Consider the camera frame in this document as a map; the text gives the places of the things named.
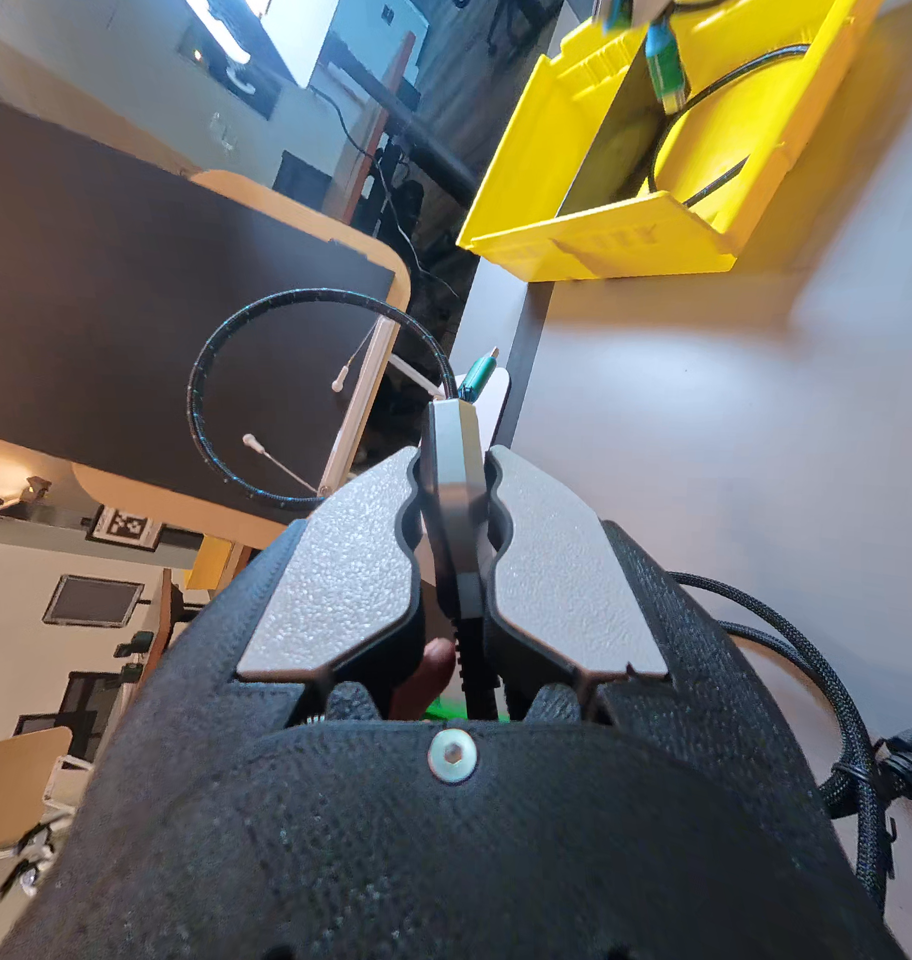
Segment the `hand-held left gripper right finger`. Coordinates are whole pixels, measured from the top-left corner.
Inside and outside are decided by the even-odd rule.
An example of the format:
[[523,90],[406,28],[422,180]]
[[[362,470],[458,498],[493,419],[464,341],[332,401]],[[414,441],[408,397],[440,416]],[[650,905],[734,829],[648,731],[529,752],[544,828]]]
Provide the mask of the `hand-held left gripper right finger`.
[[486,659],[508,690],[574,691],[670,671],[603,522],[505,446],[486,455]]

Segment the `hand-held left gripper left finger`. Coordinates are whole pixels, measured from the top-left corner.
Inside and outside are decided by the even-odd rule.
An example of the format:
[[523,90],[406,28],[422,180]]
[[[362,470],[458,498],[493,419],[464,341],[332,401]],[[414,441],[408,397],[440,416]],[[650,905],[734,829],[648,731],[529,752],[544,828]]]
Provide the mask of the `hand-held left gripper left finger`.
[[237,665],[244,682],[392,691],[422,660],[419,451],[404,447],[308,518]]

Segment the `black HDMI switch box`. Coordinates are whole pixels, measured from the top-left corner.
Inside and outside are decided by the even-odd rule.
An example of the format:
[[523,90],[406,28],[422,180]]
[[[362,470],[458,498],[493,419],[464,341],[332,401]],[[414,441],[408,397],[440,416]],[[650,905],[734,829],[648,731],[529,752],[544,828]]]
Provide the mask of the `black HDMI switch box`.
[[482,618],[488,490],[473,405],[458,398],[430,403],[418,482],[439,606],[454,620]]

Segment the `black HDMI cable green plug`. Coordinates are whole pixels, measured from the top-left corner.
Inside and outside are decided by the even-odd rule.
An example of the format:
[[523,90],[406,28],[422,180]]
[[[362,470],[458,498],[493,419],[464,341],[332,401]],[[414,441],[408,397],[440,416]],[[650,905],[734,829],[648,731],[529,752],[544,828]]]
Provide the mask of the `black HDMI cable green plug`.
[[[675,15],[702,14],[725,6],[725,1],[707,2],[666,2],[660,10],[647,21],[643,44],[645,62],[657,102],[662,106],[668,120],[663,132],[656,141],[646,183],[651,194],[656,192],[655,166],[658,155],[670,132],[679,119],[703,103],[709,97],[720,92],[730,84],[750,76],[751,73],[773,66],[790,58],[803,57],[810,49],[809,43],[796,43],[783,46],[759,55],[746,63],[717,78],[700,92],[693,94],[688,75],[678,46],[678,38],[671,20]],[[603,34],[623,32],[632,26],[635,2],[632,1],[595,1],[592,8],[592,21],[599,26]],[[749,161],[745,157],[703,186],[694,195],[683,200],[682,205],[690,210],[709,196],[731,183],[742,172]]]
[[236,485],[248,499],[272,509],[287,512],[315,509],[324,501],[326,495],[312,497],[281,496],[252,486],[235,474],[220,459],[205,434],[202,404],[206,381],[211,366],[222,348],[235,334],[257,318],[283,307],[330,303],[364,309],[377,318],[392,321],[413,333],[426,345],[436,361],[441,377],[441,394],[446,400],[459,399],[464,402],[476,402],[486,389],[496,369],[496,360],[499,353],[497,348],[481,357],[462,379],[462,383],[458,385],[449,360],[429,331],[418,320],[404,311],[369,295],[332,288],[300,288],[270,294],[245,306],[222,323],[202,346],[189,374],[186,389],[186,418],[191,439],[202,460],[216,474],[221,475],[224,483]]

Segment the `yellow plastic bin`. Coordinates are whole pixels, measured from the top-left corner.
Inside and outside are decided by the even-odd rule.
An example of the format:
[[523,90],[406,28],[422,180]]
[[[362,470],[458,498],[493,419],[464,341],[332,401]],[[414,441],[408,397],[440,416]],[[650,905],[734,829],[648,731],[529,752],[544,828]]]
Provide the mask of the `yellow plastic bin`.
[[730,270],[820,124],[881,2],[681,2],[656,30],[588,18],[542,55],[459,245],[527,282]]

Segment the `black braided cable silver plug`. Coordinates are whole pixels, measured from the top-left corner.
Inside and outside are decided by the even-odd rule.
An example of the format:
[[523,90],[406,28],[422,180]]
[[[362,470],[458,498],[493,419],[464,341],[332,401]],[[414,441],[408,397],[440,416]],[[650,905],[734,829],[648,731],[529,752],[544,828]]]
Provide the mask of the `black braided cable silver plug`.
[[898,800],[912,802],[912,727],[873,741],[856,703],[826,657],[787,618],[750,594],[725,582],[686,572],[670,572],[680,586],[720,596],[765,622],[772,631],[720,620],[733,638],[778,655],[822,693],[835,716],[842,750],[828,779],[820,786],[832,820],[857,820],[855,872],[881,912],[889,880],[894,878],[896,826],[889,817]]

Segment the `white tipped pin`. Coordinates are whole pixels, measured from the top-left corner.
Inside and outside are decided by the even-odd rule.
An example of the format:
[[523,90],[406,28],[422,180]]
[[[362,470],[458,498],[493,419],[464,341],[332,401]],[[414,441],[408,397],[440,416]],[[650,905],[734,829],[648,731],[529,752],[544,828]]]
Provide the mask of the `white tipped pin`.
[[256,438],[253,434],[251,434],[251,433],[245,434],[245,435],[243,436],[243,444],[244,444],[244,446],[247,447],[249,450],[252,450],[254,453],[258,454],[259,456],[261,456],[261,457],[264,458],[265,460],[269,461],[272,465],[274,465],[274,466],[277,467],[279,470],[281,470],[283,474],[286,474],[289,478],[291,478],[292,480],[294,480],[294,482],[296,482],[296,483],[297,483],[299,486],[301,486],[304,490],[308,491],[311,495],[316,496],[316,495],[318,494],[318,489],[317,489],[315,486],[313,486],[312,484],[310,484],[307,480],[305,480],[304,478],[302,478],[299,474],[297,474],[297,473],[294,472],[292,469],[290,469],[288,466],[286,466],[285,464],[283,464],[282,462],[280,462],[277,458],[275,458],[275,457],[270,453],[270,451],[267,450],[267,449],[264,447],[264,445],[261,444],[261,442],[258,440],[258,438]]
[[374,322],[373,325],[369,328],[369,330],[366,331],[365,336],[359,342],[354,352],[349,355],[345,363],[342,365],[340,372],[337,374],[336,378],[333,380],[331,384],[331,389],[333,392],[340,393],[343,390],[344,383],[349,376],[349,373],[354,361],[357,359],[360,352],[362,352],[364,349],[367,348],[368,342],[377,328],[377,324],[378,324],[377,321]]

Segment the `white square marker tag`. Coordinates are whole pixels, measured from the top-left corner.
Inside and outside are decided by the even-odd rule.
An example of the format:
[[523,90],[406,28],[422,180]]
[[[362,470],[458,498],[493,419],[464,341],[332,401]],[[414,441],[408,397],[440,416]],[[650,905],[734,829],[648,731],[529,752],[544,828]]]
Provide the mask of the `white square marker tag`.
[[90,543],[154,552],[164,524],[131,512],[100,505],[91,519],[85,539]]

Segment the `black panel with wooden rim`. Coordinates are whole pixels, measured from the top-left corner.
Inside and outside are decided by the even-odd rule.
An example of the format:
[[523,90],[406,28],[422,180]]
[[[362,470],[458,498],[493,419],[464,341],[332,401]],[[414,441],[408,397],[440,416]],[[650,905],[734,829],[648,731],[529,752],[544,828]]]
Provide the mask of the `black panel with wooden rim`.
[[238,174],[194,182],[0,101],[0,442],[74,466],[103,504],[252,548],[310,509],[261,507],[200,457],[191,367],[280,291],[407,309],[389,246]]

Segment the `bright softbox light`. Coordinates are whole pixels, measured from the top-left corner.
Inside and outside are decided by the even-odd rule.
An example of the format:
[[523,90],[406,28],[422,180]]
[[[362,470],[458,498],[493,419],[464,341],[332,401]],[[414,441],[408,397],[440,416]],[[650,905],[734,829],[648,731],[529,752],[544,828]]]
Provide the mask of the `bright softbox light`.
[[187,1],[234,66],[252,66],[306,89],[336,1]]

